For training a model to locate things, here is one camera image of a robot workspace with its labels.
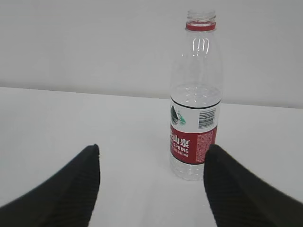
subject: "white table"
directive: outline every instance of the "white table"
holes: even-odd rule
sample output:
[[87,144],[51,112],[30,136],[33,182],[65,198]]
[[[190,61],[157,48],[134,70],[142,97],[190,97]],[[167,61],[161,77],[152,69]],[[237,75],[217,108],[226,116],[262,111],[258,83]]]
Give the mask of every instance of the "white table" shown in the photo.
[[[217,143],[303,201],[303,110],[223,104]],[[0,206],[85,146],[101,150],[90,227],[214,227],[203,182],[169,169],[169,100],[0,88]]]

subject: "plastic water bottle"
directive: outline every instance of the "plastic water bottle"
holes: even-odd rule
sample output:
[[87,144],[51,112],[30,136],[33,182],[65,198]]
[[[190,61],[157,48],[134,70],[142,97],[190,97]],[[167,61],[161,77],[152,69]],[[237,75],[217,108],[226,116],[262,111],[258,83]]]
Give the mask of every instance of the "plastic water bottle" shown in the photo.
[[203,178],[205,154],[215,143],[223,88],[215,30],[215,11],[190,10],[182,53],[172,70],[170,166],[186,180]]

